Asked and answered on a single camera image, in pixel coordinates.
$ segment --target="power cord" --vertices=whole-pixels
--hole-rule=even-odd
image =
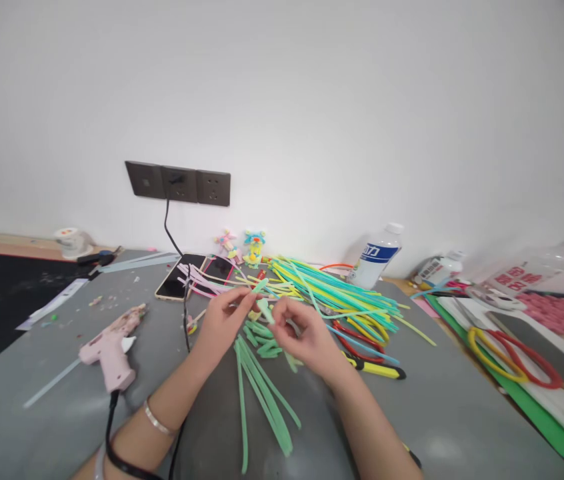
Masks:
[[[175,243],[175,240],[173,240],[173,237],[171,236],[171,232],[169,232],[169,228],[167,227],[167,219],[169,218],[169,192],[167,192],[167,211],[166,214],[164,216],[164,230],[167,232],[167,235],[169,236],[169,240],[171,240],[171,243],[173,244],[173,246],[175,247],[175,250],[177,250],[177,252],[180,254],[180,258],[184,258],[184,255],[182,254],[182,251],[180,250],[180,248],[178,248],[177,244]],[[187,354],[191,352],[191,345],[189,343],[189,330],[187,328],[187,319],[189,316],[189,310],[187,308],[187,299],[189,297],[189,282],[191,280],[191,264],[189,264],[189,268],[187,270],[187,282],[184,285],[184,316],[182,317],[182,328],[184,330],[184,338],[187,341]],[[173,454],[171,456],[171,463],[169,465],[169,476],[167,477],[168,480],[172,480],[173,475],[175,473],[175,459],[177,457],[177,452],[178,449],[180,447],[180,440],[182,440],[182,433],[184,432],[184,426],[187,422],[187,417],[184,418],[184,420],[182,421],[182,425],[180,426],[180,431],[177,434],[177,440],[175,441],[175,448],[173,449]]]
[[[136,478],[143,480],[162,480],[162,478],[157,475],[136,467],[130,463],[125,462],[120,457],[118,457],[113,451],[111,446],[111,426],[113,424],[113,414],[115,413],[115,408],[117,406],[117,400],[120,397],[120,390],[114,390],[111,392],[111,402],[109,403],[109,420],[107,422],[107,433],[105,437],[105,444],[107,448],[107,456],[111,463],[114,464],[119,470],[123,471],[128,475],[132,475]]]

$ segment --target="hot glue gun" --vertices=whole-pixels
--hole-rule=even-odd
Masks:
[[[140,324],[146,310],[146,303],[127,310],[96,338],[80,348],[79,357],[83,363],[90,365],[100,360],[108,393],[125,390],[135,380],[135,370],[130,368],[122,344],[123,339]]]

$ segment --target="power socket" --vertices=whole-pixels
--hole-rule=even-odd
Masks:
[[[131,161],[125,164],[134,194],[138,197],[165,198],[159,165]]]
[[[231,174],[198,170],[197,201],[228,207],[231,202]]]
[[[169,200],[197,203],[196,171],[162,166],[164,194]]]

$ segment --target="plastic bottle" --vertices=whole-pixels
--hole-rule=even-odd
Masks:
[[[420,268],[412,281],[420,290],[430,290],[437,285],[444,286],[462,272],[464,257],[464,252],[460,250],[451,250],[444,257],[433,257]]]
[[[562,272],[564,241],[554,247],[522,250],[516,260],[484,280],[481,286],[515,297]]]
[[[371,290],[376,284],[382,270],[396,254],[402,250],[400,234],[404,226],[390,223],[384,230],[371,236],[360,259],[351,270],[347,281],[358,287]]]

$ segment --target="bracelet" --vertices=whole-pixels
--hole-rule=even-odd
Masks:
[[[149,421],[151,422],[151,424],[153,424],[153,426],[155,428],[160,430],[160,432],[162,432],[165,435],[168,435],[170,437],[175,436],[174,431],[171,431],[168,428],[166,428],[164,425],[162,425],[160,422],[158,422],[157,418],[155,418],[153,416],[153,412],[151,412],[151,409],[149,408],[149,399],[148,398],[146,400],[144,400],[144,413],[147,414],[147,417],[149,418]]]

